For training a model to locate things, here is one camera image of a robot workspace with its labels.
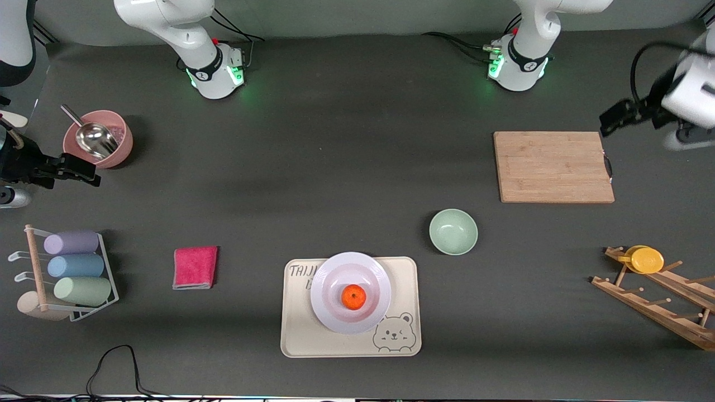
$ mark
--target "gray table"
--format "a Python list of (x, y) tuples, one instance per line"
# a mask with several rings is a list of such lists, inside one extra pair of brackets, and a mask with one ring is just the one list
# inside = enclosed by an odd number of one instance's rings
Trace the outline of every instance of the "gray table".
[[(587, 278), (614, 275), (600, 247), (636, 243), (685, 260), (689, 275), (712, 274), (715, 149), (667, 152), (665, 131), (624, 129), (604, 141), (614, 204), (524, 205), (500, 202), (492, 142), (496, 130), (597, 130), (628, 95), (640, 46), (697, 34), (565, 33), (543, 81), (521, 94), (424, 36), (261, 43), (246, 87), (219, 101), (191, 88), (168, 46), (55, 49), (28, 135), (59, 153), (66, 102), (124, 115), (135, 150), (102, 172), (100, 188), (58, 182), (3, 211), (0, 255), (26, 247), (25, 223), (102, 230), (122, 300), (78, 323), (29, 318), (14, 304), (31, 284), (12, 282), (29, 265), (6, 264), (1, 382), (80, 392), (104, 350), (130, 343), (145, 386), (174, 394), (711, 401), (715, 355)], [(643, 58), (642, 92), (675, 56)], [(480, 227), (462, 257), (437, 253), (425, 235), (447, 207)], [(198, 245), (221, 246), (216, 286), (173, 291), (173, 250)], [(417, 262), (415, 357), (281, 354), (286, 262), (346, 250)], [(129, 358), (110, 356), (96, 391), (132, 389)]]

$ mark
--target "white plate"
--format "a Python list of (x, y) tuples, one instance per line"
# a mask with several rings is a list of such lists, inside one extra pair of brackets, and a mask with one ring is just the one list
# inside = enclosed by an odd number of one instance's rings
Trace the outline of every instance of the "white plate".
[[(359, 285), (365, 290), (365, 305), (350, 310), (342, 305), (342, 290)], [(385, 317), (392, 298), (392, 285), (385, 269), (362, 253), (341, 253), (328, 258), (317, 270), (310, 288), (310, 304), (320, 322), (337, 333), (355, 335), (373, 329)]]

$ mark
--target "folded towel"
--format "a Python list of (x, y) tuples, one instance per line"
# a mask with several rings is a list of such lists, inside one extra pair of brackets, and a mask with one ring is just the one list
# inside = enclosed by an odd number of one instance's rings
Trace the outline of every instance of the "folded towel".
[(174, 251), (174, 290), (210, 289), (219, 248), (190, 247)]

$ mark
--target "yellow mug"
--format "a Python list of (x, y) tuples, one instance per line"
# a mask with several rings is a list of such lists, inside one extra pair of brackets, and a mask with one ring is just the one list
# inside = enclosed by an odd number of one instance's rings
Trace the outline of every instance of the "yellow mug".
[(665, 264), (663, 255), (647, 245), (634, 245), (626, 250), (626, 255), (618, 257), (618, 261), (640, 274), (656, 273)]

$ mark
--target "wooden cutting board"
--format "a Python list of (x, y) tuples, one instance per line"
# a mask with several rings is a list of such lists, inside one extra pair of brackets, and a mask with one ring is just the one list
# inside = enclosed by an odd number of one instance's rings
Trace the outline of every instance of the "wooden cutting board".
[(615, 200), (597, 132), (495, 132), (502, 202)]

